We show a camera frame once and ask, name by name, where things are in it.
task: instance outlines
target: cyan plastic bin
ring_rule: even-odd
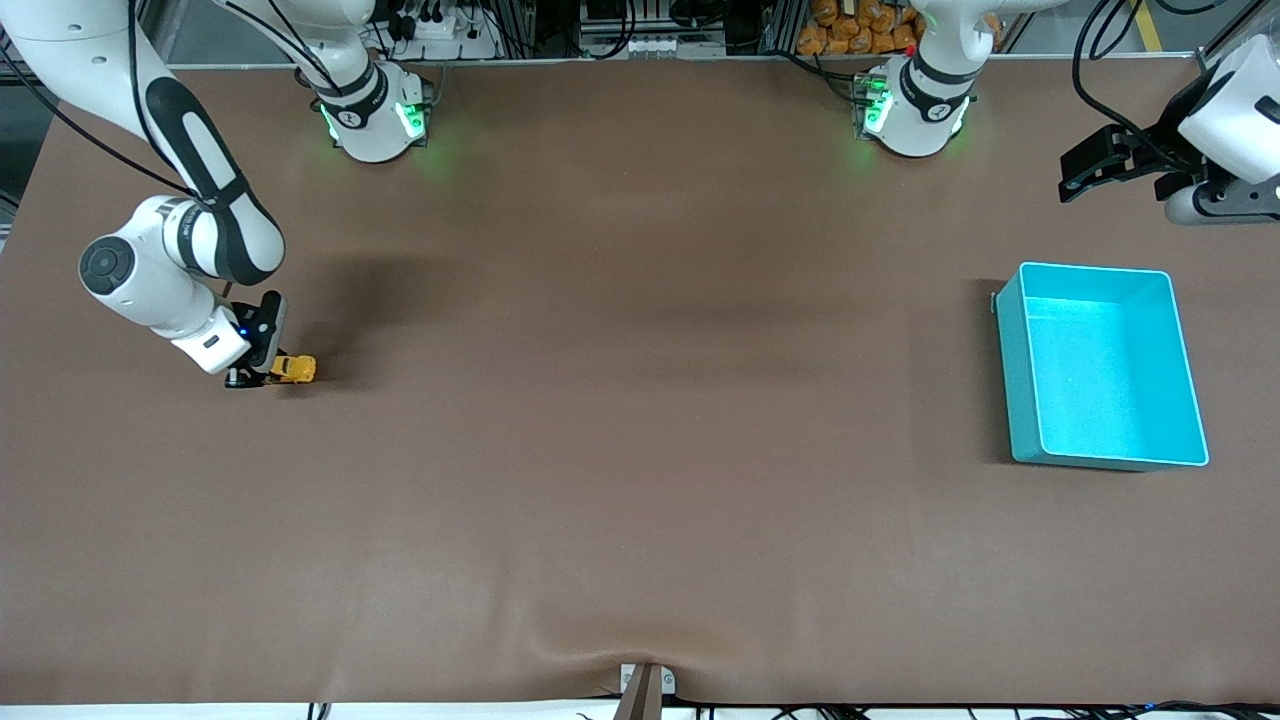
[[[1208,462],[1174,284],[1160,270],[1024,263],[996,295],[1021,462]]]

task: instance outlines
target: black cable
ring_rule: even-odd
[[[488,18],[488,17],[489,17],[488,13],[485,13],[485,18]],[[506,40],[507,42],[511,42],[512,45],[520,47],[522,51],[526,51],[526,53],[536,53],[538,51],[538,45],[536,44],[524,42],[524,41],[517,40],[515,36],[511,35],[511,32],[507,29],[507,26],[503,24],[502,15],[498,13],[497,9],[494,9],[494,12],[493,12],[493,23],[492,24],[494,24],[498,28],[498,35],[500,35],[503,37],[503,40]]]
[[[672,22],[675,22],[676,24],[678,24],[681,27],[699,29],[699,28],[704,28],[704,27],[707,27],[709,24],[716,24],[718,22],[722,22],[726,17],[728,17],[727,5],[726,5],[726,10],[724,12],[717,13],[714,15],[676,15],[676,14],[672,14],[671,19],[672,19]]]
[[[129,44],[129,95],[133,96],[133,113],[138,118],[138,126],[142,127],[142,137],[147,140],[147,145],[151,150],[164,160],[165,165],[170,169],[177,170],[169,156],[160,150],[160,143],[156,142],[155,136],[151,133],[151,126],[147,123],[147,115],[142,111],[142,90],[138,87],[138,1],[128,1],[129,17],[125,18],[128,23],[128,44]]]
[[[833,72],[829,72],[829,70],[823,70],[823,69],[815,68],[815,67],[810,65],[809,63],[805,63],[804,59],[800,58],[799,55],[796,55],[795,53],[787,53],[786,50],[769,50],[769,51],[767,51],[764,54],[765,55],[777,55],[778,58],[786,58],[787,60],[791,60],[791,64],[796,65],[797,68],[803,69],[804,72],[806,72],[806,73],[809,73],[812,76],[818,76],[820,78],[829,78],[829,79],[842,79],[842,81],[849,81],[849,82],[852,82],[852,79],[854,79],[854,76],[851,76],[851,74],[833,73]]]
[[[280,18],[280,22],[284,23],[284,27],[289,28],[289,33],[293,35],[293,40],[298,41],[298,47],[302,50],[307,61],[311,63],[311,67],[315,68],[317,73],[320,73],[320,77],[323,77],[325,82],[329,83],[329,87],[333,88],[334,92],[342,95],[342,92],[339,92],[338,90],[338,83],[333,82],[333,76],[329,74],[329,69],[325,68],[324,63],[320,61],[320,58],[311,51],[311,46],[307,45],[306,40],[302,40],[302,36],[298,35],[298,31],[293,28],[293,23],[289,22],[289,18],[284,17],[284,13],[280,12],[280,6],[275,4],[275,0],[266,0],[266,1],[269,5],[271,5],[271,9],[275,10],[275,17]]]
[[[1094,22],[1097,22],[1098,15],[1102,14],[1102,9],[1106,6],[1106,4],[1107,0],[1100,0],[1098,4],[1093,6],[1093,9],[1089,12],[1089,15],[1084,19],[1084,24],[1080,27],[1080,35],[1076,36],[1075,38],[1075,49],[1071,53],[1071,86],[1075,88],[1075,94],[1080,97],[1080,100],[1084,101],[1085,105],[1111,118],[1121,127],[1124,127],[1126,131],[1129,131],[1130,135],[1133,135],[1139,142],[1147,146],[1147,149],[1151,150],[1164,163],[1166,163],[1174,169],[1194,174],[1198,170],[1198,168],[1171,156],[1169,152],[1165,151],[1164,147],[1156,143],[1156,141],[1152,140],[1151,136],[1146,133],[1146,131],[1134,124],[1133,120],[1121,115],[1116,110],[1112,110],[1110,106],[1103,104],[1101,100],[1093,97],[1092,95],[1089,95],[1087,90],[1084,90],[1084,83],[1080,81],[1080,60],[1084,56],[1084,41],[1089,35],[1089,28],[1093,27]],[[1133,719],[1124,717],[1114,720],[1133,720]]]
[[[582,50],[577,45],[577,42],[573,42],[573,38],[571,37],[573,35],[573,26],[579,22],[577,19],[573,18],[572,13],[579,9],[580,8],[576,0],[564,0],[563,3],[561,3],[558,24],[561,31],[561,38],[564,41],[564,51],[566,53],[572,51],[573,55],[579,58],[585,58],[586,50]]]
[[[178,184],[178,183],[175,183],[173,181],[169,181],[168,178],[165,178],[163,176],[159,176],[159,174],[148,170],[147,168],[143,168],[142,165],[140,165],[138,163],[131,160],[129,158],[125,158],[124,155],[122,155],[119,151],[116,151],[110,145],[108,145],[108,143],[102,142],[101,140],[93,137],[92,133],[90,133],[87,129],[82,128],[79,124],[77,124],[76,120],[68,118],[65,113],[63,113],[61,110],[58,109],[58,105],[55,105],[52,101],[50,101],[47,97],[45,97],[40,92],[40,90],[36,88],[36,86],[32,85],[29,79],[27,79],[27,76],[24,76],[22,72],[18,70],[18,65],[13,61],[13,58],[9,56],[9,51],[5,50],[4,47],[0,47],[0,58],[3,58],[4,61],[5,61],[5,64],[9,65],[9,69],[13,70],[14,74],[18,76],[18,81],[22,82],[22,85],[26,86],[27,90],[31,91],[31,94],[36,96],[36,100],[40,100],[40,104],[44,105],[45,109],[47,109],[50,113],[52,113],[59,120],[64,122],[67,124],[67,127],[69,127],[73,131],[76,131],[81,137],[83,137],[84,140],[92,142],[95,147],[97,147],[99,150],[106,152],[111,158],[115,158],[116,160],[124,163],[125,165],[133,168],[134,170],[137,170],[137,172],[147,176],[148,178],[151,178],[151,179],[154,179],[154,181],[156,181],[156,182],[159,182],[159,183],[161,183],[161,184],[164,184],[166,187],[170,187],[170,188],[173,188],[173,190],[175,190],[175,191],[178,191],[178,192],[180,192],[183,195],[187,195],[187,196],[192,196],[192,197],[195,196],[195,193],[189,188],[183,187],[183,186],[180,186],[180,184]]]
[[[1169,0],[1152,0],[1152,3],[1160,5],[1161,10],[1165,10],[1166,13],[1172,13],[1175,15],[1198,15],[1201,13],[1207,13],[1222,4],[1221,1],[1215,0],[1208,5],[1201,5],[1199,8],[1175,8],[1169,4]]]
[[[1142,3],[1143,0],[1133,0],[1133,5],[1129,5],[1129,0],[1116,0],[1115,6],[1111,8],[1111,12],[1107,13],[1107,17],[1102,20],[1102,27],[1098,28],[1098,33],[1093,36],[1093,44],[1089,46],[1089,60],[1101,60],[1102,58],[1110,55],[1111,51],[1120,45],[1120,41],[1123,41],[1133,28],[1133,22],[1138,18],[1138,10],[1142,8]],[[1102,42],[1102,38],[1107,35],[1107,29],[1120,13],[1120,8],[1125,6],[1130,8],[1129,18],[1125,20],[1120,32],[1111,40],[1111,44],[1107,45],[1106,50],[1100,53],[1098,44]]]
[[[631,45],[631,40],[635,38],[637,19],[636,0],[627,0],[627,10],[631,12],[631,29],[627,29],[627,17],[623,14],[622,20],[618,23],[618,32],[622,35],[608,53],[596,58],[598,60],[608,60],[609,58],[617,56],[617,54],[626,50],[627,46]]]
[[[270,23],[268,23],[262,18],[255,15],[253,13],[250,13],[244,8],[241,8],[236,3],[227,3],[224,6],[228,8],[228,9],[230,9],[230,10],[234,10],[234,12],[239,13],[244,19],[252,22],[257,27],[260,27],[264,31],[266,31],[266,32],[271,33],[273,36],[275,36],[275,38],[279,40],[285,47],[288,47],[288,49],[293,50],[294,53],[297,53],[298,55],[301,55],[302,59],[306,60],[307,64],[311,65],[320,77],[325,78],[325,82],[328,82],[333,87],[334,91],[338,90],[338,85],[333,82],[333,78],[329,76],[329,70],[324,69],[316,60],[314,60],[311,58],[311,53],[308,50],[306,50],[303,47],[298,47],[297,45],[293,44],[292,40],[289,40],[288,37],[284,37],[283,32],[275,29],[274,27],[271,27]]]
[[[760,41],[760,36],[756,35],[751,40],[744,40],[741,42],[721,42],[719,46],[721,47],[746,47],[749,45],[755,45],[759,41]]]
[[[378,49],[381,51],[384,59],[390,60],[390,50],[387,49],[387,41],[383,40],[383,28],[378,27],[378,23],[370,24],[374,26],[374,32],[378,35]]]
[[[827,70],[822,69],[822,60],[819,60],[817,55],[813,56],[813,64],[817,67],[818,72],[822,73],[822,79],[826,81],[827,88],[831,90],[836,95],[836,97],[840,97],[841,100],[849,102],[850,105],[865,105],[864,101],[854,97],[852,95],[846,94],[845,91],[840,90],[840,87],[836,86],[836,81],[831,78]]]

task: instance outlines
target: brown table surface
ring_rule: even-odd
[[[1190,72],[1091,82],[1149,120]],[[717,702],[1280,700],[1280,237],[1149,182],[1059,205],[1103,123],[1066,63],[993,63],[914,161],[785,63],[456,69],[376,167],[289,73],[186,79],[324,382],[224,391],[95,302],[81,250],[156,187],[55,127],[0,258],[0,701],[591,696],[637,659]],[[1171,273],[1207,469],[1012,464],[1024,260]]]

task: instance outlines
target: metal bracket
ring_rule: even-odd
[[[671,685],[676,692],[676,675],[671,670],[645,662],[622,666],[622,700],[613,720],[662,720],[662,696]]]
[[[1226,176],[1211,165],[1210,182],[1196,188],[1196,204],[1210,218],[1253,218],[1253,222],[1280,219],[1280,184],[1275,178],[1260,184]]]
[[[663,667],[662,665],[657,665],[655,669],[659,671],[662,678],[662,694],[675,696],[676,674],[668,670],[667,667]],[[623,693],[627,692],[627,685],[631,683],[631,678],[632,675],[635,675],[635,671],[636,666],[634,664],[628,662],[622,665],[621,678],[618,683],[618,692]]]

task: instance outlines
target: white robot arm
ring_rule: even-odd
[[[986,17],[1032,13],[1065,0],[911,0],[928,26],[911,56],[870,70],[886,88],[860,110],[863,132],[909,158],[933,155],[959,132],[969,88],[991,56],[995,35]]]
[[[429,86],[372,61],[358,28],[375,0],[212,0],[280,47],[320,99],[329,133],[362,163],[398,156],[426,136]]]
[[[1108,124],[1061,158],[1059,197],[1153,173],[1180,225],[1280,222],[1280,63],[1254,35],[1175,95],[1148,128]]]
[[[284,259],[284,238],[129,6],[0,0],[0,24],[51,91],[147,138],[191,188],[192,197],[146,200],[124,227],[93,241],[81,259],[81,278],[104,305],[169,340],[205,372],[220,373],[252,341],[233,310],[192,275],[260,283]]]

